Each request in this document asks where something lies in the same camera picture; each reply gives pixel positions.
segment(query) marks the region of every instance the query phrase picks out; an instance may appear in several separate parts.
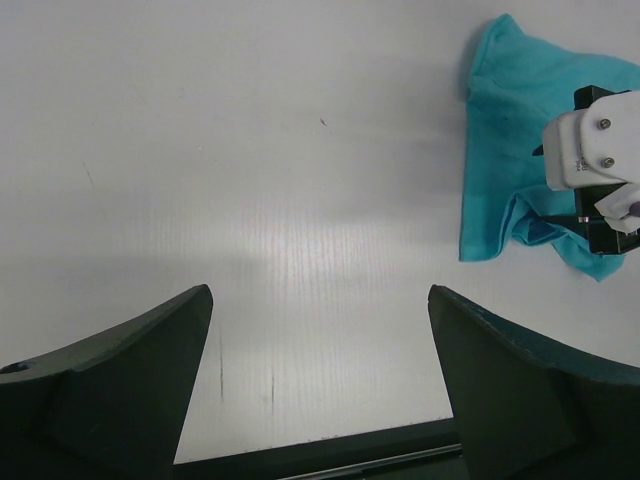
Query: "cloth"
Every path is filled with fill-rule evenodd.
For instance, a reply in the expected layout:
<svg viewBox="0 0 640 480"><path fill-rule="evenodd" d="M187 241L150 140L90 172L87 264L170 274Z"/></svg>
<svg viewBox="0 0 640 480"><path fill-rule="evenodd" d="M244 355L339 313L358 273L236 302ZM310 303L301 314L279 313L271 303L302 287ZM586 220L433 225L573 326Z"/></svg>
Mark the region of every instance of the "cloth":
<svg viewBox="0 0 640 480"><path fill-rule="evenodd" d="M469 78L461 261L495 258L514 238L551 243L565 262L598 281L622 266L624 256L594 255L584 238L540 218L575 214L573 192L549 189L544 159L532 151L544 128L573 110L574 91L588 85L640 89L640 67L527 36L509 15L487 29Z"/></svg>

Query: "dark object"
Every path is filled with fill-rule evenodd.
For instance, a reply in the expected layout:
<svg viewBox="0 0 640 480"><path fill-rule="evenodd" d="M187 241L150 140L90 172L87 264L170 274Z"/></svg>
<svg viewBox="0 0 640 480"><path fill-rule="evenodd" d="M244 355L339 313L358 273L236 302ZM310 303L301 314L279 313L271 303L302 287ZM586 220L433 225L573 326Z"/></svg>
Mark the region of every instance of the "dark object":
<svg viewBox="0 0 640 480"><path fill-rule="evenodd" d="M471 478L637 478L640 369L504 320L444 287L429 314Z"/></svg>
<svg viewBox="0 0 640 480"><path fill-rule="evenodd" d="M320 478L467 479L453 419L391 428L319 442L213 458L174 467L174 480L275 480L313 475ZM435 476L443 470L445 476Z"/></svg>
<svg viewBox="0 0 640 480"><path fill-rule="evenodd" d="M170 478L212 306L194 287L0 370L2 478Z"/></svg>
<svg viewBox="0 0 640 480"><path fill-rule="evenodd" d="M617 95L617 93L593 85L576 90L573 94L575 110L585 110L596 100L610 95ZM609 128L611 126L611 121L608 119L602 121L605 122L605 120L608 124L601 125L601 128ZM542 146L533 151L533 155L543 155L543 153ZM598 201L623 185L625 183L578 188L574 190L575 217L570 215L547 216L543 217L543 220L555 225L561 225L586 238L589 242L589 251L591 253L619 255L630 252L640 247L640 235L638 235L638 232L626 234L612 229L595 207Z"/></svg>

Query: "tabletop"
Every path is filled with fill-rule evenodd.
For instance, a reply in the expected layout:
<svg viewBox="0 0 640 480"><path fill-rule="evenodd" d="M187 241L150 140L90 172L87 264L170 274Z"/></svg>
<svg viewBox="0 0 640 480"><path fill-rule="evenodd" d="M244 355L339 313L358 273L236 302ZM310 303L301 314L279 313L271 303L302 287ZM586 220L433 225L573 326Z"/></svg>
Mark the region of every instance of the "tabletop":
<svg viewBox="0 0 640 480"><path fill-rule="evenodd" d="M502 13L640 62L619 0L0 4L0 364L206 283L177 462L451 416L444 284L640 366L640 254L596 283L549 246L458 262L465 77Z"/></svg>

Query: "table surface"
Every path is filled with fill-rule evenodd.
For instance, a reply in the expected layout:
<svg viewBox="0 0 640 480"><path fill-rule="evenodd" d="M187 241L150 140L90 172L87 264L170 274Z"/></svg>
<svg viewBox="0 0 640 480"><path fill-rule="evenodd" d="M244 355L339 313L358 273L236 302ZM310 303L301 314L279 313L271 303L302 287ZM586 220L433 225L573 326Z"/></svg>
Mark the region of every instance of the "table surface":
<svg viewBox="0 0 640 480"><path fill-rule="evenodd" d="M177 462L451 415L434 284L640 365L640 254L457 260L465 75L503 12L640 62L633 0L0 4L0 364L215 295Z"/></svg>

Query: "teal cloth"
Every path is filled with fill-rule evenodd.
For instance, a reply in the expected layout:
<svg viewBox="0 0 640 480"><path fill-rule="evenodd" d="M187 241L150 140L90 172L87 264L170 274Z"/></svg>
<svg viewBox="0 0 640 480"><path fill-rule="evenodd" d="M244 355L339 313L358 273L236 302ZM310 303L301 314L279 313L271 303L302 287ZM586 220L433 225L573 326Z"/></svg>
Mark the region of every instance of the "teal cloth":
<svg viewBox="0 0 640 480"><path fill-rule="evenodd" d="M514 238L551 243L565 262L598 281L622 266L622 255L594 255L585 239L540 218L575 214L573 193L549 189L544 160L531 152L547 124L573 110L573 92L587 85L638 90L640 67L527 36L509 15L487 29L469 78L461 261L495 258Z"/></svg>

